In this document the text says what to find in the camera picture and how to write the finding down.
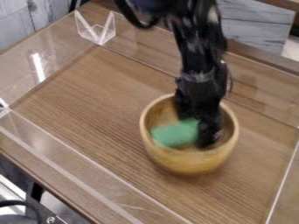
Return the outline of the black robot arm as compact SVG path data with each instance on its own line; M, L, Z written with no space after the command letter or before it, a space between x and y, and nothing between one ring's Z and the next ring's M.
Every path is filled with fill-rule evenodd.
M173 103L180 119L194 119L196 146L212 145L222 131L220 101L226 92L226 42L216 0L128 0L129 5L160 18L174 36L181 55Z

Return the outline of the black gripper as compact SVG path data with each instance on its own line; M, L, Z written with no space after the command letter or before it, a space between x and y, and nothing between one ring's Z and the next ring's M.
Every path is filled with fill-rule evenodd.
M197 119L196 146L206 148L222 133L220 101L226 93L228 72L209 71L205 75L185 73L174 80L173 105L180 120Z

